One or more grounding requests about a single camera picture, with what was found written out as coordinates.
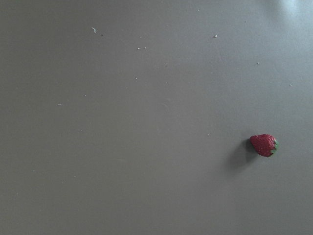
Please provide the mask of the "red strawberry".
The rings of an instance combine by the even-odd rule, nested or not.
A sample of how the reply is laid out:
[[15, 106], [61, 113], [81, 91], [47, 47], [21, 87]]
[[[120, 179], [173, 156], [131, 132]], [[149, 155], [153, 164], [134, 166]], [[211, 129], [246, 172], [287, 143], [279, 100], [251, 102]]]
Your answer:
[[277, 139], [270, 134], [254, 135], [249, 138], [255, 151], [263, 157], [271, 157], [278, 149]]

